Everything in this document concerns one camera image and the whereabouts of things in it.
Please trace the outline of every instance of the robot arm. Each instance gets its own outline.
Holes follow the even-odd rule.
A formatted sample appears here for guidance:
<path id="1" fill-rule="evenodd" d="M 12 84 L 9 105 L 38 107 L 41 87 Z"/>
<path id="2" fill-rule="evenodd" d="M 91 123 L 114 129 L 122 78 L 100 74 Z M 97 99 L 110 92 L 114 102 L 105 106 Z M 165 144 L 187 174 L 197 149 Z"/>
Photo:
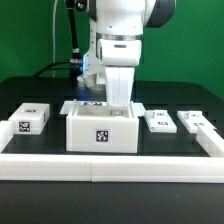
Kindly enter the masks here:
<path id="1" fill-rule="evenodd" d="M 96 57 L 106 79 L 112 111 L 127 109 L 135 67 L 141 57 L 143 27 L 160 27 L 173 15 L 175 0 L 89 0 L 96 22 Z"/>

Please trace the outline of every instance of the green wall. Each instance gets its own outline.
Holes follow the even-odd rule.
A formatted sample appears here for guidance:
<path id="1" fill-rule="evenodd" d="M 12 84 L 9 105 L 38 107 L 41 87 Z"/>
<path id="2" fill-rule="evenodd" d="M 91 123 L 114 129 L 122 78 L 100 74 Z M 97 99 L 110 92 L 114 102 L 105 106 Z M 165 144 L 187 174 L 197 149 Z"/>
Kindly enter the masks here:
<path id="1" fill-rule="evenodd" d="M 31 76 L 52 62 L 54 0 L 0 2 L 0 81 Z M 177 0 L 172 20 L 146 29 L 136 79 L 186 81 L 203 85 L 224 99 L 224 1 Z M 76 13 L 80 48 L 88 49 L 88 17 Z M 67 11 L 59 0 L 57 60 L 71 56 Z"/>

